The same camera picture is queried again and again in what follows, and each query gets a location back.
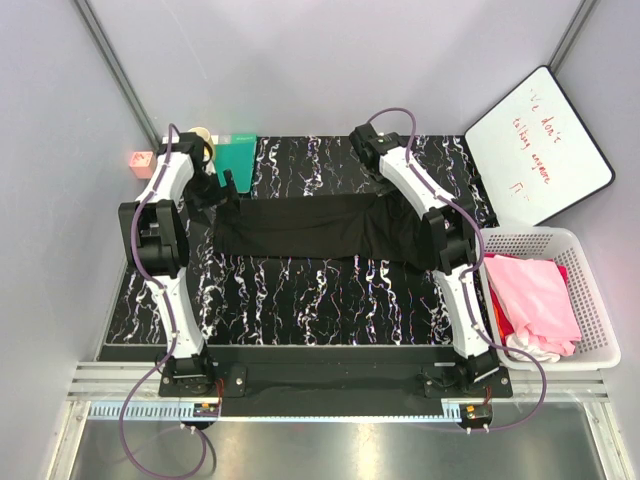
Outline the black t shirt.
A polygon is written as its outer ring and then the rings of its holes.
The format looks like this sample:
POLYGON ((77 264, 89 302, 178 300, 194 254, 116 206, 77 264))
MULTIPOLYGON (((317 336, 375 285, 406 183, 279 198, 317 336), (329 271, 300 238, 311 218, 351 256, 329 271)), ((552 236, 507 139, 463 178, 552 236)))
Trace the black t shirt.
POLYGON ((434 270, 429 237, 409 202, 386 195, 346 194, 242 199, 216 209, 214 249, 257 257, 371 260, 434 270))

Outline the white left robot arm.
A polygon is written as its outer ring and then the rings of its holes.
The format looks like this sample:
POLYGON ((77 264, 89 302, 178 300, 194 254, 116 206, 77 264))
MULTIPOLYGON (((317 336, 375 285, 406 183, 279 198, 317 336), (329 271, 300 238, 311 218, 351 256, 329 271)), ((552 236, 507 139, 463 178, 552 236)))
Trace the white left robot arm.
POLYGON ((195 215, 209 207, 237 207, 239 194, 231 171, 220 182, 213 147, 194 131, 170 124, 157 154, 158 166, 143 192, 118 208, 123 245, 128 265, 150 289, 165 331, 167 353, 154 367, 161 374, 159 394, 204 396, 221 381, 188 294, 190 247, 178 203, 184 201, 195 215))

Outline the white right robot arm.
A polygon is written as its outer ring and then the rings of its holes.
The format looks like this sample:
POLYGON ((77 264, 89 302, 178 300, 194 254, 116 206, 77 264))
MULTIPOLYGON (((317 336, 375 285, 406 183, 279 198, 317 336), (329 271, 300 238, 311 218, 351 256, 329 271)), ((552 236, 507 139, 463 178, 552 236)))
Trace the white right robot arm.
POLYGON ((478 226, 469 208, 429 175, 398 134, 365 123, 349 140, 363 165, 396 187, 420 220, 418 253, 442 291, 459 356, 443 383, 463 392, 480 387, 499 362, 476 293, 474 272, 483 256, 476 253, 478 226))

